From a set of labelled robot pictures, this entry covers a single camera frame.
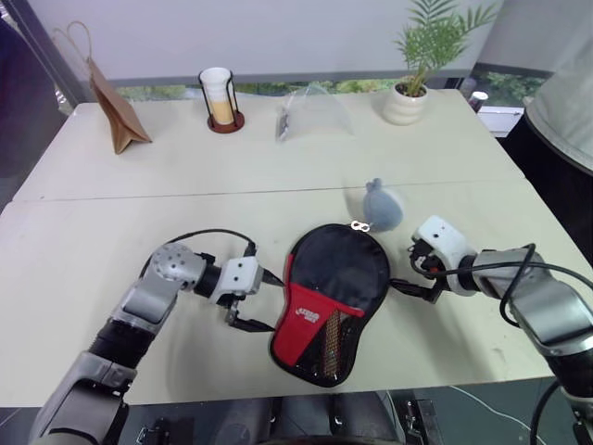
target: white candle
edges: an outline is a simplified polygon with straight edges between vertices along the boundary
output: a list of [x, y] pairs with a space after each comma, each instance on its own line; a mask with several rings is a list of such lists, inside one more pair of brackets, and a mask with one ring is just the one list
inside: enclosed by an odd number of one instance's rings
[[231, 72], [226, 68], [208, 68], [200, 73], [200, 81], [212, 116], [222, 125], [233, 122], [233, 110], [236, 109], [236, 104], [233, 102], [232, 83], [229, 83], [231, 102], [227, 96], [226, 85], [229, 79], [231, 79]]

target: black and red bag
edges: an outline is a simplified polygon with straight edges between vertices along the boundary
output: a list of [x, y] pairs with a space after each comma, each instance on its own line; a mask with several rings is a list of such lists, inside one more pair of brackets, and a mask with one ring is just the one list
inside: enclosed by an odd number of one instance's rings
[[371, 236], [342, 224], [308, 232], [286, 262], [286, 305], [270, 346], [274, 361], [321, 387], [342, 383], [389, 277], [387, 256]]

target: zipper pull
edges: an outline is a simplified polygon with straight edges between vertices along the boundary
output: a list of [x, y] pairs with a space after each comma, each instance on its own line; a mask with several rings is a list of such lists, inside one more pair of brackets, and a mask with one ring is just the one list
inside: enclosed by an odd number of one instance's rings
[[361, 232], [369, 232], [371, 230], [371, 226], [365, 222], [358, 222], [353, 221], [350, 223], [350, 228], [352, 230], [360, 230]]

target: printed logo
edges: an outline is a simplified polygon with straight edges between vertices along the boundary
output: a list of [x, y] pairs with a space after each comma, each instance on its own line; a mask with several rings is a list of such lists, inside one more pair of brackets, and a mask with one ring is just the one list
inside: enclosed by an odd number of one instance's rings
[[308, 322], [311, 323], [317, 323], [317, 321], [319, 320], [319, 314], [313, 311], [310, 311], [309, 309], [305, 309], [305, 308], [298, 308], [295, 311], [296, 315], [302, 315], [303, 317], [305, 317], [305, 320], [307, 320]]

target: white wall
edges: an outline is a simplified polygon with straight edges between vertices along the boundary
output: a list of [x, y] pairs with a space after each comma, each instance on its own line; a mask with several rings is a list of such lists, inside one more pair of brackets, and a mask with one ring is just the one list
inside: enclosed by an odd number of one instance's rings
[[593, 0], [507, 0], [478, 61], [556, 71], [593, 36]]
[[[463, 6], [489, 4], [461, 0]], [[408, 0], [30, 0], [52, 35], [72, 20], [93, 35], [111, 80], [190, 78], [211, 66], [237, 75], [403, 71], [392, 43]], [[468, 71], [490, 26], [448, 68]], [[67, 60], [75, 66], [71, 52]]]

